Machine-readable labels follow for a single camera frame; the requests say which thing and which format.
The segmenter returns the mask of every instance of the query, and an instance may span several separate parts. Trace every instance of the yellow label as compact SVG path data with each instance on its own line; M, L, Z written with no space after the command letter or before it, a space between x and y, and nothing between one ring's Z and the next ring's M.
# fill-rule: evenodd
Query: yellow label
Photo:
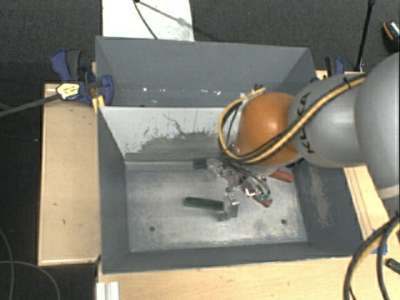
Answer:
M79 84L63 83L56 91L64 100L73 100L79 97Z

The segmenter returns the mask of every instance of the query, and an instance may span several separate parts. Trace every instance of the cable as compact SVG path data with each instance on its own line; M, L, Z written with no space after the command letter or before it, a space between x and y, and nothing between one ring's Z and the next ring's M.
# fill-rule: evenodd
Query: cable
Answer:
M14 268L14 257L13 257L13 252L11 251L10 244L8 243L7 237L4 234L3 230L0 228L0 236L2 237L6 248L8 252L8 258L9 261L8 263L10 264L10 269L11 269L11 281L10 281L10 291L9 291L9 300L13 299L13 293L14 293L14 281L15 281L15 268Z
M357 300L356 295L354 294L353 289L351 289L351 287L350 287L350 295L352 300Z
M379 248L376 257L376 271L377 271L377 280L379 283L379 288L381 290L382 297L385 300L389 300L388 290L386 290L385 282L383 279L383 270L382 270L382 261L383 261L383 252L386 242L388 241L388 237L396 225L399 223L400 217L395 217L394 221L389 225L388 229L384 233L381 243L379 243Z
M135 1L135 0L132 0L132 2L133 2L133 5L134 5L134 7L135 7L135 9L136 9L136 11L137 11L137 14L138 14L139 17L141 18L141 20L142 20L143 24L146 26L147 30L151 33L151 35L153 36L153 38L154 38L155 40L158 40L158 37L157 37L156 34L153 32L153 30L150 28L149 24L147 23L147 21L145 20L145 18L144 18L143 15L142 15L142 13L140 12L136 1Z
M263 92L265 91L265 88L259 89L257 91L254 91L251 94L246 95L244 98L238 99L233 101L231 104L229 104L225 110L222 112L220 118L219 118L219 128L218 128L218 140L220 143L220 146L224 152L229 158L233 160L237 160L240 163L244 164L256 164L259 163L260 161L267 160L270 158L272 155L276 154L279 150L281 150L285 145L289 143L289 141L301 130L301 128L309 121L311 118L327 103L332 101L334 98L338 97L340 94L344 93L347 90L350 90L359 84L361 84L365 79L365 75L363 74L361 77L357 76L353 79L350 80L345 80L342 84L338 85L334 89L328 91L324 95L322 95L319 99L317 99L312 105L310 105L304 112L304 114L300 117L298 117L297 120L295 120L285 131L283 131L281 134L277 135L275 140L271 145L268 145L271 143L271 140L269 140L267 143L263 144L259 148L255 150L255 152L250 152L249 154L242 155L242 156L237 156L233 152L231 152L227 146L226 142L224 140L223 136L223 124L225 121L225 115L231 110L231 108L238 103L242 103L245 99L250 98L251 96L257 96L260 94L259 91Z
M31 263L24 262L24 261L15 261L14 257L13 257L13 252L11 251L11 247L8 242L8 239L1 228L0 228L0 236L2 237L4 243L7 247L7 252L8 252L8 256L9 256L9 260L0 261L0 264L10 264L10 268L11 268L11 282L10 282L10 291L9 291L8 299L13 300L14 282L15 282L15 267L14 267L14 265L20 264L22 266L27 266L27 267L37 269L37 270L41 271L43 274L45 274L50 279L50 281L54 284L54 288L56 289L56 292L57 292L57 299L61 300L60 288L59 288L56 280L54 280L53 276L51 274L49 274L45 269L43 269L35 264L31 264Z
M398 223L399 217L394 217L387 223L385 223L383 226L381 226L377 231L372 233L357 249L356 253L354 253L354 256L352 257L349 266L347 267L346 271L346 277L344 279L344 287L343 287L343 293L344 293L344 298L345 300L350 300L350 282L351 278L353 276L354 269L356 268L358 262L361 259L361 256L365 253L365 250L377 239L379 239L383 234L386 234L387 231L389 231L392 227L392 223Z
M226 143L229 145L229 137L231 135L231 129L232 129L232 125L233 122L235 121L236 116L238 115L238 111L239 111L239 106L237 106L237 108L234 110L234 114L233 117L231 119L231 123L229 124L229 129L227 130L227 134L226 134Z
M0 264L8 264L8 263L10 263L10 262L11 262L11 261L0 261ZM27 267L31 267L31 268L37 269L37 270L41 271L43 274L45 274L45 275L49 278L49 280L53 283L53 285L54 285L54 288L55 288L55 290L56 290L56 292L57 292L57 299L58 299L58 300L61 300L60 288L59 288L59 286L58 286L56 280L55 280L55 279L53 278L53 276L52 276L51 274L49 274L45 269L43 269L42 267L39 267L39 266L37 266L37 265L35 265L35 264L31 264L31 263L29 263L29 262L24 262L24 261L13 261L13 263L14 263L14 264L20 264L20 265L22 265L22 266L27 266Z

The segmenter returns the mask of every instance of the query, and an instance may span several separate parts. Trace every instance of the orange sphere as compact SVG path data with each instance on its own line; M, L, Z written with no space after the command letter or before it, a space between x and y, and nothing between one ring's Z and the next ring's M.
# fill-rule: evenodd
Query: orange sphere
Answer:
M294 96L268 92L251 99L243 108L236 137L236 152L244 156L262 146L288 127L289 109ZM288 163L298 156L290 143L258 166Z

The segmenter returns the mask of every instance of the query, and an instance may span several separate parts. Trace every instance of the wooden table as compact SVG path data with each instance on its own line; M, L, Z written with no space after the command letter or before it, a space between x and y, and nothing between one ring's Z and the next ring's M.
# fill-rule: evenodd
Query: wooden table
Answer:
M56 85L46 85L46 96ZM93 108L55 101L44 107L38 264L94 263L100 253L96 174L96 119ZM365 166L345 169L364 237L388 220ZM387 256L400 259L392 235ZM342 299L349 258L246 266L102 275L119 282L120 299ZM358 299L380 299L370 254L358 267L352 288ZM384 268L392 299L400 276Z

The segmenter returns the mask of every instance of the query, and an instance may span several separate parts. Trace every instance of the white paper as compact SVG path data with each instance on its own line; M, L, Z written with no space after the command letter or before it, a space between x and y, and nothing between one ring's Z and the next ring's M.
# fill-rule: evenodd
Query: white paper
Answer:
M194 41L189 0L141 0L137 6L159 39ZM102 34L153 39L132 0L102 0Z

